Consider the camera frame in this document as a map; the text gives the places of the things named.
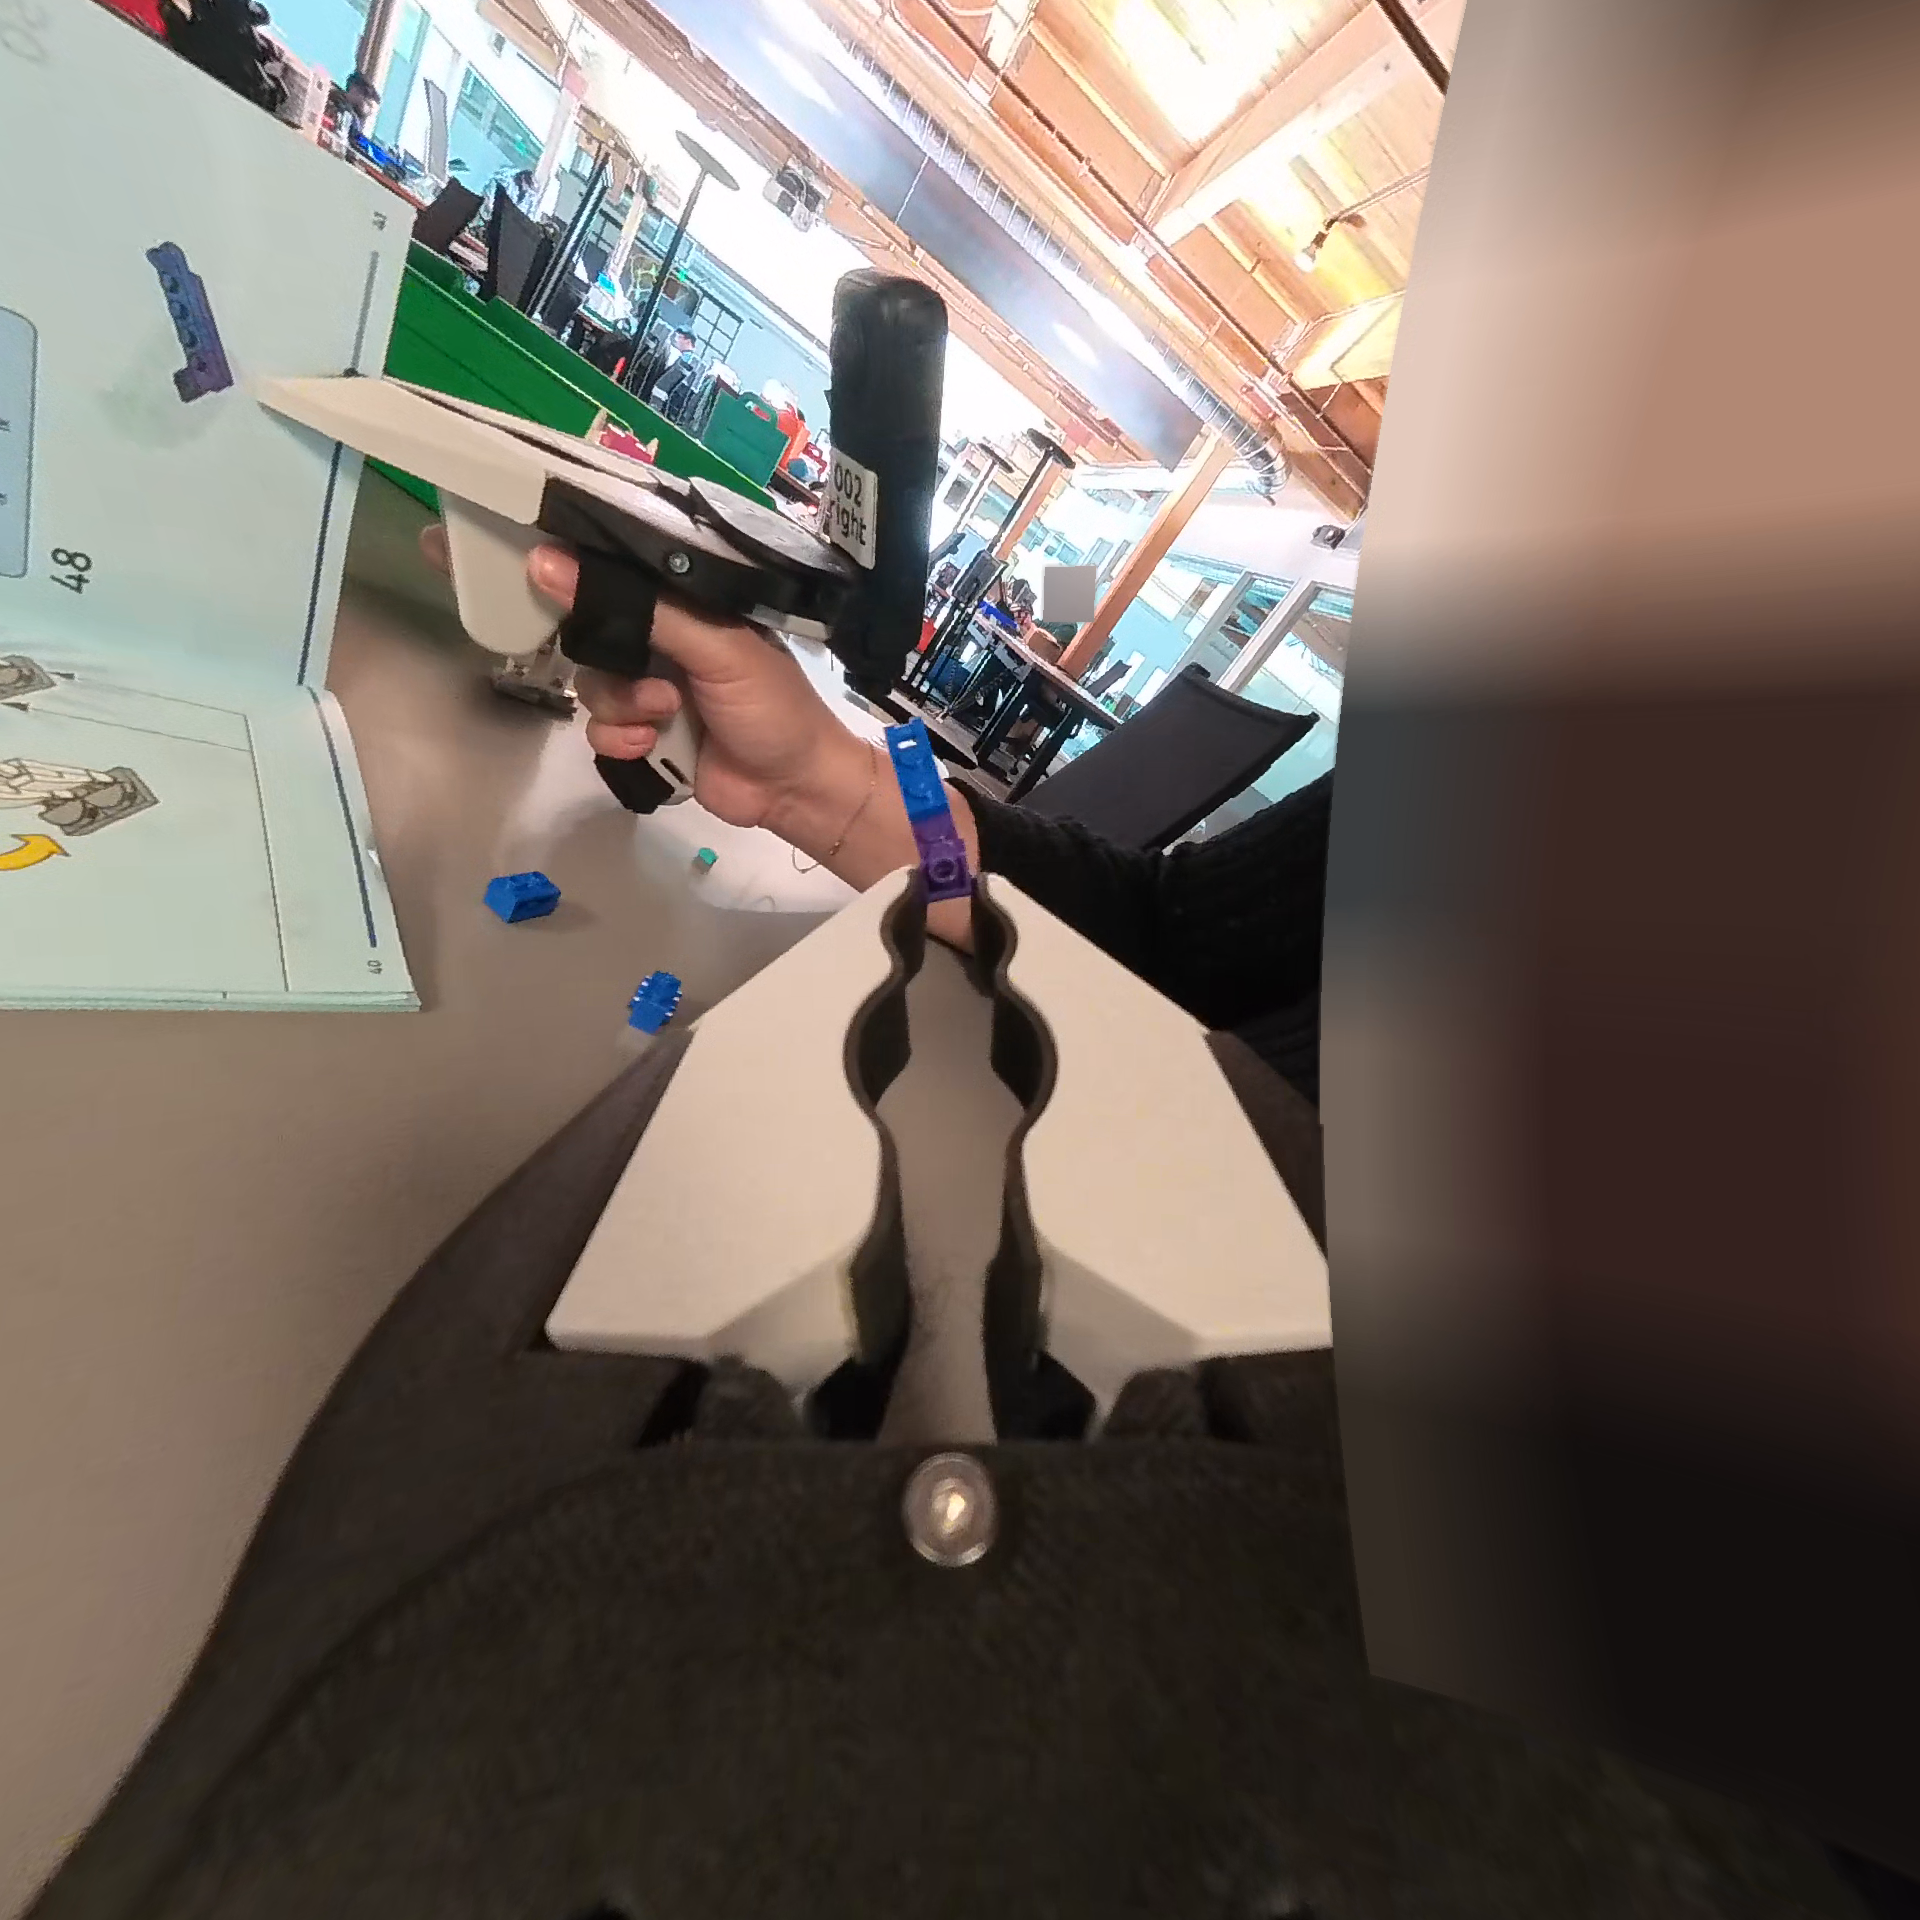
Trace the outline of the person's right forearm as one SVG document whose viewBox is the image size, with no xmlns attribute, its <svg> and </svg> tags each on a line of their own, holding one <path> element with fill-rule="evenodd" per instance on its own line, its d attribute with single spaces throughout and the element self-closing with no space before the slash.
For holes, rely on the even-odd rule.
<svg viewBox="0 0 1920 1920">
<path fill-rule="evenodd" d="M 976 873 L 1014 883 L 1320 1106 L 1334 774 L 1168 853 L 946 789 Z"/>
</svg>

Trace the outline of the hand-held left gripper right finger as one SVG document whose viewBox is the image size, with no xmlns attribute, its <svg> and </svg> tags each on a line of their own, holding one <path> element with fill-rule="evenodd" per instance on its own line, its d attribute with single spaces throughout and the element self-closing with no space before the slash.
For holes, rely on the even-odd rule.
<svg viewBox="0 0 1920 1920">
<path fill-rule="evenodd" d="M 1017 1103 L 983 1292 L 998 1427 L 1099 1427 L 1145 1374 L 1323 1353 L 1328 1257 L 1293 1086 L 1009 881 L 975 897 Z"/>
</svg>

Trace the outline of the black chair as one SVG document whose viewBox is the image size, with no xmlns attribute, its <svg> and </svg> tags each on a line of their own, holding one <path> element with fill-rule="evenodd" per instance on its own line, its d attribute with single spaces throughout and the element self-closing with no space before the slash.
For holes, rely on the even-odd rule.
<svg viewBox="0 0 1920 1920">
<path fill-rule="evenodd" d="M 1163 853 L 1307 739 L 1318 711 L 1255 705 L 1187 668 L 1157 700 L 1023 799 L 1048 823 Z"/>
</svg>

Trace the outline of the person's right hand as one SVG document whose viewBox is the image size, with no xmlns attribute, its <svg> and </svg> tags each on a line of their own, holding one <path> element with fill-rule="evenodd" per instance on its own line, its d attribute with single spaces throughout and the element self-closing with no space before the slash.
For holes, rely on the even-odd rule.
<svg viewBox="0 0 1920 1920">
<path fill-rule="evenodd" d="M 694 711 L 704 732 L 694 798 L 720 823 L 767 829 L 858 891 L 907 866 L 915 839 L 880 745 L 830 711 L 779 643 L 662 602 L 651 644 L 672 676 L 578 668 L 595 755 L 646 759 Z"/>
</svg>

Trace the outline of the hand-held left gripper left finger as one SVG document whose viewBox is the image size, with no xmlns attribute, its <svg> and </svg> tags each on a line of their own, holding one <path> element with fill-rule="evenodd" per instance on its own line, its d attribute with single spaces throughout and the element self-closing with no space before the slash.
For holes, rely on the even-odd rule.
<svg viewBox="0 0 1920 1920">
<path fill-rule="evenodd" d="M 922 876 L 875 883 L 689 1033 L 547 1316 L 567 1353 L 743 1361 L 798 1401 L 910 1323 L 898 1149 Z"/>
</svg>

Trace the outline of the purple and blue lego assembly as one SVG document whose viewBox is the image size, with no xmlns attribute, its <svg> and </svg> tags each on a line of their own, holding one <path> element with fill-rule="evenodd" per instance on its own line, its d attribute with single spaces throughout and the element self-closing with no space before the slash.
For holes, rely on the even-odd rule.
<svg viewBox="0 0 1920 1920">
<path fill-rule="evenodd" d="M 954 817 L 930 733 L 920 717 L 913 717 L 888 727 L 882 739 L 920 854 L 923 898 L 929 906 L 969 901 L 975 894 L 973 854 Z"/>
</svg>

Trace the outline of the lego instruction booklet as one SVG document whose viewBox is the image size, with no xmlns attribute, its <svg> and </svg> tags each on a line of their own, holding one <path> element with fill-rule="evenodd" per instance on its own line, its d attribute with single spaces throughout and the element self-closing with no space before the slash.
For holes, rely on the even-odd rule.
<svg viewBox="0 0 1920 1920">
<path fill-rule="evenodd" d="M 392 191 L 105 4 L 2 18 L 2 1001 L 413 1013 L 328 691 Z"/>
</svg>

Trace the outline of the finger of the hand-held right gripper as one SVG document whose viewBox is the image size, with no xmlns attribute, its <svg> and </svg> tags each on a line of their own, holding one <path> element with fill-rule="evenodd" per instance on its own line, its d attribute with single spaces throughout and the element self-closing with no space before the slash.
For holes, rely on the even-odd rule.
<svg viewBox="0 0 1920 1920">
<path fill-rule="evenodd" d="M 551 546 L 577 554 L 531 522 L 502 515 L 442 515 L 448 577 L 467 636 L 496 659 L 528 659 L 562 621 L 560 602 L 531 574 L 531 558 Z"/>
<path fill-rule="evenodd" d="M 551 486 L 634 509 L 666 485 L 615 450 L 385 375 L 267 375 L 256 403 L 507 522 L 541 522 Z"/>
</svg>

